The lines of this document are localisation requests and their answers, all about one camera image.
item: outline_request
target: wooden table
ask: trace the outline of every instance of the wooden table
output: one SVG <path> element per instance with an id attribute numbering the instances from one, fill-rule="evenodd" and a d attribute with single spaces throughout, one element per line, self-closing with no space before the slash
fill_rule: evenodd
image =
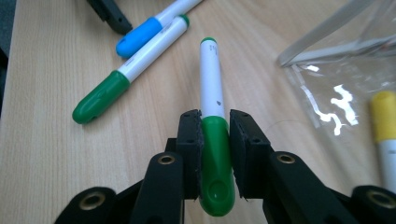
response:
<path id="1" fill-rule="evenodd" d="M 137 26 L 172 0 L 116 1 Z M 0 223 L 52 223 L 79 192 L 116 192 L 141 180 L 177 136 L 179 116 L 199 108 L 199 45 L 219 43 L 225 108 L 245 111 L 275 150 L 299 155 L 330 188 L 350 195 L 379 183 L 376 156 L 348 165 L 319 142 L 276 57 L 346 0 L 206 0 L 191 27 L 100 118 L 76 124 L 77 103 L 124 60 L 120 35 L 86 1 L 19 0 L 0 130 Z M 262 201 L 236 199 L 226 217 L 186 203 L 186 223 L 264 223 Z"/>

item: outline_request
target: green marker end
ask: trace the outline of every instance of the green marker end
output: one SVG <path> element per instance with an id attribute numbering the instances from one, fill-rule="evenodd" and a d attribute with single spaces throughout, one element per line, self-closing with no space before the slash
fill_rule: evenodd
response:
<path id="1" fill-rule="evenodd" d="M 213 38 L 213 37 L 211 37 L 211 36 L 207 36 L 207 37 L 205 37 L 205 38 L 201 41 L 201 44 L 202 44 L 203 42 L 205 42 L 206 40 L 211 40 L 211 41 L 215 41 L 216 43 L 218 43 L 218 41 L 216 41 L 215 38 Z"/>
<path id="2" fill-rule="evenodd" d="M 179 17 L 181 17 L 187 23 L 187 27 L 190 26 L 190 20 L 186 15 L 181 14 L 181 15 L 179 15 Z"/>
<path id="3" fill-rule="evenodd" d="M 73 111 L 73 120 L 85 124 L 99 117 L 130 86 L 119 71 L 113 71 L 93 91 L 82 99 Z"/>
<path id="4" fill-rule="evenodd" d="M 202 120 L 205 145 L 200 204 L 212 217 L 227 215 L 235 200 L 227 128 L 227 121 L 221 117 L 211 116 Z"/>

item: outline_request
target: blue marker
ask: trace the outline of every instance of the blue marker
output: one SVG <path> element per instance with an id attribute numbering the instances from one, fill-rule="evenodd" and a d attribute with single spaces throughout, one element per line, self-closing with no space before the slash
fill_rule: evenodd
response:
<path id="1" fill-rule="evenodd" d="M 148 18 L 137 28 L 123 37 L 116 46 L 116 52 L 122 58 L 130 58 L 140 50 L 152 37 L 158 34 L 163 27 L 181 14 L 198 5 L 202 0 L 176 0 L 155 17 Z"/>

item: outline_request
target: marker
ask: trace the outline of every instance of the marker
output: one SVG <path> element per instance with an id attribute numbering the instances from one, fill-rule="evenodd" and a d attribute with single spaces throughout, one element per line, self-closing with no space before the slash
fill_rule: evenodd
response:
<path id="1" fill-rule="evenodd" d="M 174 17 L 185 14 L 198 5 L 202 0 L 177 0 L 155 17 L 129 32 L 116 46 L 116 52 L 122 58 L 130 58 L 142 48 L 152 37 L 158 34 L 163 27 L 169 24 Z"/>
<path id="2" fill-rule="evenodd" d="M 189 24 L 186 16 L 175 17 L 132 58 L 111 72 L 78 103 L 73 111 L 73 120 L 83 124 L 100 116 L 154 60 L 184 34 Z"/>
<path id="3" fill-rule="evenodd" d="M 377 93 L 371 104 L 375 142 L 379 150 L 385 189 L 396 193 L 396 94 Z"/>
<path id="4" fill-rule="evenodd" d="M 222 217 L 233 208 L 235 193 L 218 44 L 211 37 L 201 42 L 201 112 L 205 145 L 200 203 L 209 215 Z"/>

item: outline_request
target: green marker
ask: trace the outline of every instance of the green marker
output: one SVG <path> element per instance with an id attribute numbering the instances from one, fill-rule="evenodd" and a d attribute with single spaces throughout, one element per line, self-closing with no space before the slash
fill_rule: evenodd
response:
<path id="1" fill-rule="evenodd" d="M 211 37 L 201 42 L 201 112 L 205 145 L 200 203 L 209 215 L 222 217 L 233 208 L 235 193 L 218 44 Z"/>
<path id="2" fill-rule="evenodd" d="M 82 99 L 73 111 L 73 120 L 88 123 L 113 104 L 147 67 L 149 67 L 189 27 L 189 19 L 175 17 L 158 34 L 119 69 L 113 71 L 93 91 Z"/>

